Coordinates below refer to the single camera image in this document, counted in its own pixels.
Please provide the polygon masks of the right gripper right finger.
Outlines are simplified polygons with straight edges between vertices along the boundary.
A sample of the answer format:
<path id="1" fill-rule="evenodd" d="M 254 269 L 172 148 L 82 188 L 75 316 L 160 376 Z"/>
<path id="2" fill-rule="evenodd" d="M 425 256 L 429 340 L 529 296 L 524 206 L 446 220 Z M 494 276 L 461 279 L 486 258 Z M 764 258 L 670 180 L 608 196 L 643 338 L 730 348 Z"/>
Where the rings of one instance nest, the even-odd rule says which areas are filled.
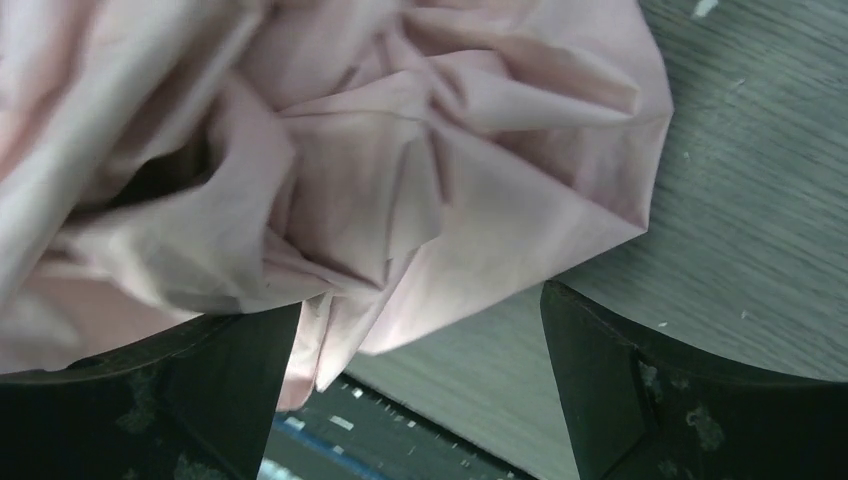
<path id="1" fill-rule="evenodd" d="M 583 479 L 843 479 L 847 386 L 733 361 L 557 281 L 545 338 Z"/>

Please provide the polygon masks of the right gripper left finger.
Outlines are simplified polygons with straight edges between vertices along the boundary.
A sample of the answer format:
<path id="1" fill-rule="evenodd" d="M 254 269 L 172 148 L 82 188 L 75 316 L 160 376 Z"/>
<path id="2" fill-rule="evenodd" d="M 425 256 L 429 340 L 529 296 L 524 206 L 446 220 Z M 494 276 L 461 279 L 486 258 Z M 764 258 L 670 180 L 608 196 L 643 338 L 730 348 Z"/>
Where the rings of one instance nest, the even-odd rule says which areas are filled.
<path id="1" fill-rule="evenodd" d="M 300 316 L 201 316 L 1 378 L 5 479 L 253 479 Z"/>

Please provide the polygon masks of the pink and black folding umbrella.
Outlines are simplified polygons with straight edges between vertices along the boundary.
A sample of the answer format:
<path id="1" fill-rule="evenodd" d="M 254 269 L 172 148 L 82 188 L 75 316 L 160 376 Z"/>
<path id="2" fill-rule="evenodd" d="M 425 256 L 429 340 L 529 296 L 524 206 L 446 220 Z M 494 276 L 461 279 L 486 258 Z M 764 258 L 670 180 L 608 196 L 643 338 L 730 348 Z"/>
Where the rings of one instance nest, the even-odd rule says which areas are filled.
<path id="1" fill-rule="evenodd" d="M 5 1 L 1 369 L 302 307 L 278 406 L 643 234 L 634 1 Z"/>

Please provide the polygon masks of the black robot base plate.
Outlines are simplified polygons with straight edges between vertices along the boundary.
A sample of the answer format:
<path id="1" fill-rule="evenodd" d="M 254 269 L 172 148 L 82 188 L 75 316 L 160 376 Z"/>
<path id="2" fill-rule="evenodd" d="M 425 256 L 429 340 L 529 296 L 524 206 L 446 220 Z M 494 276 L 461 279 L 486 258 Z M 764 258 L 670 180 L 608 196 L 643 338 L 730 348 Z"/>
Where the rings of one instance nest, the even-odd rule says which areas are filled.
<path id="1" fill-rule="evenodd" d="M 258 476 L 498 480 L 530 475 L 343 375 L 300 409 L 275 415 Z"/>

